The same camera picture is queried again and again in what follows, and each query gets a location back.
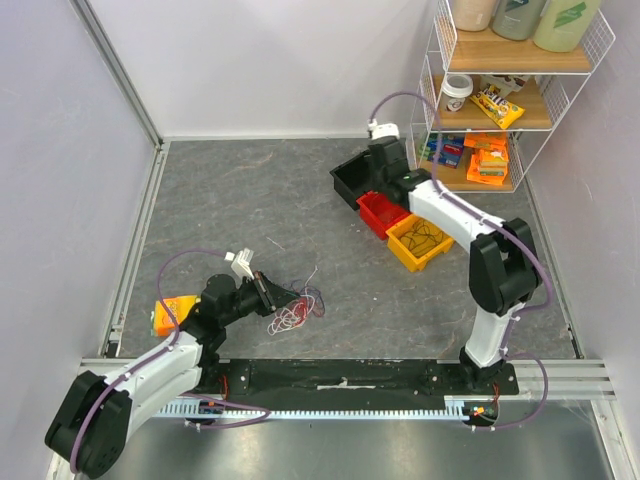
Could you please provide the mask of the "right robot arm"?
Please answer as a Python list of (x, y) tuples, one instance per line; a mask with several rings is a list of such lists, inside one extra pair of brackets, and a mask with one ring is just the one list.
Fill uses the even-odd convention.
[(477, 310), (472, 332), (460, 351), (458, 381), (477, 394), (489, 387), (507, 360), (508, 336), (529, 309), (535, 290), (549, 281), (532, 232), (520, 218), (502, 220), (471, 205), (435, 178), (434, 171), (409, 168), (398, 138), (368, 144), (374, 190), (434, 224), (469, 255), (468, 286)]

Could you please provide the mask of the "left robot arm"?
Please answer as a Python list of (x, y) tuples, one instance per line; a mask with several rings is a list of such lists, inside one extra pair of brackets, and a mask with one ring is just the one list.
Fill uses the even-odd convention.
[(176, 397), (208, 393), (219, 382), (219, 347), (231, 323), (251, 314), (267, 317), (298, 293), (262, 272), (236, 282), (210, 277), (199, 300), (174, 333), (141, 357), (107, 374), (90, 370), (69, 387), (44, 437), (45, 445), (75, 473), (105, 474), (129, 438)]

